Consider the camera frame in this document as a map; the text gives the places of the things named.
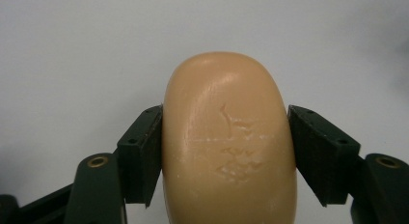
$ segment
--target white background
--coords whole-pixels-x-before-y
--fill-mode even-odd
[[[409,162],[409,0],[0,0],[0,194],[20,205],[111,153],[175,67],[198,53],[247,54],[285,104]],[[302,177],[296,223],[351,223]],[[168,223],[161,180],[129,223]]]

